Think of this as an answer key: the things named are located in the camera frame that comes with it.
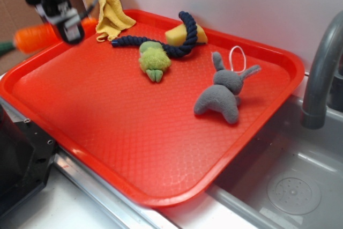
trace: yellow sponge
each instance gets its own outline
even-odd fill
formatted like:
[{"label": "yellow sponge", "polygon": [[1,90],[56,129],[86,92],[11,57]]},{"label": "yellow sponge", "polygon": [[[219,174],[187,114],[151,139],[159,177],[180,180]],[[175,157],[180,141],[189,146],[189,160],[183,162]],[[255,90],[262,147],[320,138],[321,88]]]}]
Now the yellow sponge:
[{"label": "yellow sponge", "polygon": [[[197,36],[198,36],[198,43],[207,43],[208,39],[204,32],[204,29],[197,24]],[[180,24],[179,26],[169,30],[166,32],[166,39],[167,43],[171,46],[181,46],[187,37],[187,30],[184,24]]]}]

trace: gray faucet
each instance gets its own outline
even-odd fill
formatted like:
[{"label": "gray faucet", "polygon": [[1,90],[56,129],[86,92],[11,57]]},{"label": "gray faucet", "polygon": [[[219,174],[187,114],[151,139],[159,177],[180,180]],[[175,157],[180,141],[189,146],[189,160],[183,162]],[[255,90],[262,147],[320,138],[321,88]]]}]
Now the gray faucet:
[{"label": "gray faucet", "polygon": [[343,112],[343,11],[332,20],[319,44],[308,78],[301,124],[319,129],[325,123],[326,104]]}]

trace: tray rim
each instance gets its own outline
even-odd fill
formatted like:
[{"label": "tray rim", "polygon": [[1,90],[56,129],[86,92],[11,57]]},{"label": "tray rim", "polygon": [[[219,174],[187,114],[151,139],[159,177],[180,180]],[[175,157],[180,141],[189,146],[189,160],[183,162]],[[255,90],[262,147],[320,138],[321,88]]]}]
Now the tray rim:
[{"label": "tray rim", "polygon": [[[146,20],[155,20],[158,21],[157,23],[163,23],[163,26],[166,27],[176,27],[179,25],[180,21],[159,16],[156,14],[148,13],[142,10],[125,10],[124,11],[128,16],[135,19],[138,23],[146,23]],[[290,76],[290,83],[287,85],[286,88],[272,101],[272,103],[260,114],[260,116],[252,123],[252,125],[245,131],[245,133],[238,138],[236,142],[232,144],[230,147],[230,151],[226,151],[225,154],[219,159],[213,167],[209,170],[208,173],[202,177],[196,185],[194,185],[189,190],[181,194],[177,194],[174,196],[169,197],[154,197],[145,194],[140,189],[135,187],[134,185],[126,182],[119,174],[114,173],[112,170],[107,168],[104,164],[102,164],[99,160],[95,157],[91,158],[91,162],[87,159],[86,150],[80,151],[83,147],[78,145],[78,153],[70,152],[73,156],[79,159],[81,162],[87,164],[88,167],[95,172],[101,170],[101,177],[104,180],[108,181],[113,187],[118,186],[119,183],[125,184],[125,187],[120,187],[119,190],[132,198],[134,201],[138,202],[142,205],[147,205],[150,207],[158,208],[163,206],[171,206],[175,204],[182,203],[187,201],[198,194],[202,193],[218,176],[218,174],[227,166],[227,164],[239,153],[239,150],[243,149],[245,145],[252,139],[253,135],[269,120],[269,118],[278,110],[278,108],[288,99],[288,97],[292,94],[292,92],[296,89],[296,87],[300,84],[300,82],[304,78],[304,65],[301,60],[293,53],[282,50],[276,47],[272,47],[269,45],[265,45],[256,41],[251,41],[248,39],[244,39],[238,36],[229,35],[226,33],[214,31],[209,28],[203,28],[206,32],[208,37],[208,41],[210,44],[228,48],[227,45],[224,44],[225,40],[230,40],[234,42],[238,42],[240,46],[244,48],[244,46],[253,46],[254,49],[259,51],[267,51],[267,52],[274,52],[277,55],[281,55],[286,59],[278,59],[278,60],[265,60],[271,63],[274,63],[278,66],[284,67],[288,66],[289,70],[285,69],[289,76]],[[51,128],[51,124],[44,120],[39,114],[35,113],[34,111],[30,110],[24,103],[19,101],[11,94],[11,89],[15,85],[15,83],[20,79],[22,76],[30,73],[31,71],[35,70],[42,64],[48,62],[49,60],[53,59],[55,56],[61,54],[64,51],[67,51],[72,46],[67,45],[66,43],[58,43],[55,44],[36,55],[28,58],[26,61],[18,64],[17,66],[13,67],[10,71],[8,71],[4,77],[0,80],[0,95],[10,103],[15,109],[19,112],[24,114],[25,116],[29,117],[32,121],[35,121],[39,124],[47,133],[59,134],[58,141],[61,142],[72,142],[68,137],[66,137],[63,132],[60,132],[58,129]]]}]

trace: white loop string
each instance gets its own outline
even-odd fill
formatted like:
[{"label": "white loop string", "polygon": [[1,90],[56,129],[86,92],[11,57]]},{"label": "white loop string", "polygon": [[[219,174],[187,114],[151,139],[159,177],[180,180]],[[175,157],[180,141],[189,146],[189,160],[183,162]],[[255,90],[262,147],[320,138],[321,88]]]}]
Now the white loop string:
[{"label": "white loop string", "polygon": [[244,71],[246,70],[246,68],[247,68],[247,57],[245,56],[245,53],[244,53],[243,49],[242,49],[240,46],[235,46],[235,47],[233,47],[233,48],[231,49],[231,51],[230,51],[230,54],[229,54],[230,67],[231,67],[231,71],[232,71],[232,72],[234,72],[234,65],[233,65],[233,63],[232,63],[232,53],[233,53],[233,51],[234,51],[236,48],[239,48],[239,49],[240,49],[240,51],[241,51],[242,54],[243,54],[243,58],[244,58],[244,68],[243,68],[242,71],[237,72],[237,73],[240,73],[240,72],[244,72]]}]

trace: sink drain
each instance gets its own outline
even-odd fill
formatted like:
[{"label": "sink drain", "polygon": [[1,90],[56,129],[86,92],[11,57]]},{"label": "sink drain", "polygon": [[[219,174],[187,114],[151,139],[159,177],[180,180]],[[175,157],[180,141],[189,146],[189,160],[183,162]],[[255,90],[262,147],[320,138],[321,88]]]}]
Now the sink drain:
[{"label": "sink drain", "polygon": [[320,203],[319,186],[311,178],[297,172],[274,176],[268,184],[267,193],[276,208],[291,215],[310,213]]}]

